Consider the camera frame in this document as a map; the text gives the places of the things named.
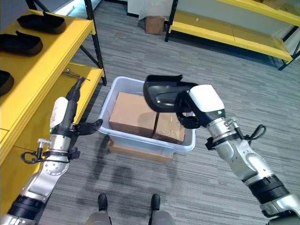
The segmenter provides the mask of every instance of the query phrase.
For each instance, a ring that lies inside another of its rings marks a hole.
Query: yellow shelf
[[[69,63],[67,67],[71,71],[90,79],[90,81],[84,81],[80,88],[80,99],[75,117],[75,123],[78,123],[100,77],[104,76],[104,72],[102,69],[74,63]],[[1,173],[3,173],[1,174],[1,215],[7,212],[28,178],[39,167],[39,164],[28,165],[24,163],[20,159],[21,153],[28,150],[36,150],[38,138],[49,139],[49,123],[54,102],[57,98],[65,96],[76,81],[76,78],[65,75],[59,76],[19,138],[15,139],[15,145],[10,149],[1,165]]]
[[[78,123],[104,72],[102,69],[74,63],[69,63],[67,67],[70,68],[71,71],[90,79],[90,81],[85,80],[80,88],[80,99],[77,103],[76,117],[74,119],[74,123]],[[50,117],[54,102],[61,96],[65,97],[76,81],[76,78],[66,75],[59,76],[19,138],[15,139],[14,146],[36,150],[38,138],[49,139]]]
[[[177,10],[172,30],[292,60],[282,40],[208,17]]]
[[[26,14],[40,15],[42,12],[30,10]],[[93,21],[68,16],[64,18],[67,28],[59,35],[25,29],[17,21],[3,31],[14,34],[18,30],[38,36],[44,47],[35,56],[0,52],[1,70],[8,71],[15,79],[10,92],[1,96],[0,128],[8,133],[0,143],[0,163],[81,43],[95,31]]]
[[[2,140],[4,139],[4,137],[7,133],[8,133],[7,130],[0,129],[0,143],[2,142]]]
[[[269,17],[273,17],[275,19],[300,27],[299,10],[288,4],[284,4],[284,6],[281,9],[276,10],[261,3],[260,0],[218,0],[218,1],[228,3],[256,13],[267,15]]]

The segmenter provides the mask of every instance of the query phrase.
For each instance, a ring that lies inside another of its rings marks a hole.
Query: metal tool
[[[79,74],[75,73],[75,72],[72,72],[70,70],[70,68],[66,68],[66,70],[64,72],[62,72],[63,75],[67,75],[67,76],[70,76],[70,77],[73,77],[73,78],[77,78],[77,79],[80,79],[81,77],[83,76],[80,76]]]

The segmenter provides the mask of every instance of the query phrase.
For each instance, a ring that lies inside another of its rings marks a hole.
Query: white plastic bin
[[[99,131],[107,134],[117,145],[130,148],[155,152],[160,155],[170,155],[177,151],[191,151],[195,147],[195,130],[185,129],[184,141],[181,144],[173,144],[163,142],[147,137],[132,135],[117,130],[113,130],[109,125],[109,119],[113,111],[114,104],[117,100],[119,92],[125,92],[135,95],[143,95],[144,81],[119,76],[111,86],[111,89],[102,106],[99,118],[103,120],[103,124]]]

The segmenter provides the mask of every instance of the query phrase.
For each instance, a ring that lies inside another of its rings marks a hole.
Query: cardboard box on floor
[[[109,123],[114,130],[152,138],[156,115],[144,96],[120,92]]]
[[[274,9],[280,9],[285,4],[285,0],[262,0],[262,3]]]
[[[148,152],[148,151],[143,151],[143,150],[120,146],[120,145],[115,144],[112,140],[110,140],[108,143],[108,149],[111,153],[120,153],[120,154],[129,155],[129,156],[133,156],[133,157],[154,160],[154,161],[161,162],[161,163],[168,163],[173,158],[173,154],[171,154],[169,156],[162,156],[162,155],[159,155],[159,154],[156,154],[153,152]]]
[[[165,16],[147,16],[146,18],[146,33],[162,34],[164,31]]]
[[[184,139],[184,127],[175,113],[160,113],[153,138],[165,142],[180,144]]]

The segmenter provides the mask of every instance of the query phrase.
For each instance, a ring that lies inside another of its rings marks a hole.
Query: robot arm
[[[263,214],[271,224],[300,224],[300,200],[284,187],[266,161],[254,152],[236,119],[226,119],[224,104],[211,85],[181,82],[182,76],[158,77],[150,75],[144,85],[144,95],[149,106],[156,112],[174,112],[185,128],[207,128],[211,137],[206,147],[217,150],[232,172],[249,187],[260,202]],[[192,111],[195,116],[184,116]]]
[[[25,184],[8,213],[2,216],[1,225],[35,224],[37,214],[46,204],[58,179],[67,171],[70,160],[80,155],[76,147],[70,146],[71,138],[92,134],[102,125],[102,120],[73,124],[80,87],[84,80],[85,78],[80,78],[66,98],[60,97],[56,100],[50,121],[50,140],[39,139],[36,152],[25,152],[21,155],[25,163],[40,163],[39,170]],[[43,153],[45,144],[49,148]]]

